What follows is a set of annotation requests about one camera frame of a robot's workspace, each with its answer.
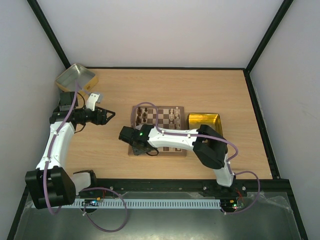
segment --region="wooden chessboard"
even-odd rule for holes
[[[158,126],[164,129],[185,130],[185,108],[183,106],[158,106]],[[156,110],[151,106],[140,106],[136,109],[134,127],[140,124],[155,125],[156,124]],[[159,147],[158,157],[185,157],[187,151],[175,147]],[[131,146],[128,150],[129,156],[134,156],[134,151]],[[156,151],[149,152],[151,155],[156,155]]]

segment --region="black bracket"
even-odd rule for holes
[[[63,121],[66,118],[74,95],[74,91],[62,92],[60,94],[60,102],[49,119],[50,124]],[[116,113],[114,111],[110,111],[98,106],[94,108],[94,111],[92,111],[89,108],[77,108],[72,110],[71,115],[66,121],[71,122],[74,128],[76,128],[77,124],[81,124],[84,126],[86,123],[93,123],[95,125],[105,125],[115,115]]]
[[[224,139],[210,126],[202,124],[198,129],[201,135],[208,135]],[[197,137],[193,143],[193,151],[201,163],[210,169],[221,169],[225,166],[225,156],[228,152],[227,144],[210,138]]]
[[[24,178],[34,206],[37,209],[44,209],[47,207],[43,176],[44,171],[36,169],[34,171],[28,171]],[[46,186],[51,207],[74,203],[76,198],[76,187],[62,167],[54,167],[47,170]]]
[[[139,130],[124,126],[119,134],[119,140],[132,146],[133,154],[136,156],[149,153],[155,150],[155,148],[148,143],[149,133],[154,127],[153,125],[144,124]]]

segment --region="gold tray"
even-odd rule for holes
[[[223,136],[220,115],[217,113],[190,113],[187,123],[189,129],[198,129],[201,124],[208,125]]]
[[[82,89],[89,91],[98,83],[98,77],[93,71],[75,63],[58,76],[55,83],[62,91],[71,92],[76,88],[76,81]],[[86,94],[85,91],[81,89],[79,90],[79,93],[82,95]]]

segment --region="white robotic arm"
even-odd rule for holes
[[[230,171],[227,144],[212,140],[210,136],[224,139],[207,125],[199,129],[175,130],[158,129],[152,125],[138,125],[135,129],[124,126],[119,139],[130,144],[135,155],[148,153],[160,147],[171,147],[193,151],[199,160],[208,168],[213,169],[219,185],[230,187],[234,175]]]
[[[50,117],[50,135],[45,147],[43,156],[36,166],[36,170],[28,171],[25,175],[25,182],[36,208],[46,208],[45,196],[43,193],[43,172],[47,167],[47,190],[51,206],[62,206],[72,204],[79,192],[92,185],[96,176],[92,170],[76,172],[69,177],[65,172],[66,158],[70,141],[75,134],[77,124],[84,125],[91,122],[96,125],[105,125],[115,113],[96,106],[102,96],[99,93],[91,93],[86,106],[73,109],[69,118],[63,124],[70,107],[70,99],[74,92],[63,92],[60,95],[59,106]]]

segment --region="wooden table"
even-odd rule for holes
[[[99,105],[116,115],[107,125],[88,123],[72,138],[68,174],[94,170],[97,178],[108,179],[215,179],[213,170],[191,151],[181,158],[128,156],[128,144],[118,140],[119,133],[123,126],[130,126],[132,106],[148,101],[157,106],[184,106],[185,119],[189,113],[220,114],[223,136],[239,149],[231,161],[232,170],[250,170],[260,179],[272,178],[243,71],[92,71],[99,79],[92,91],[104,95]],[[232,147],[228,149],[230,155],[234,153]],[[237,178],[255,177],[243,174]]]

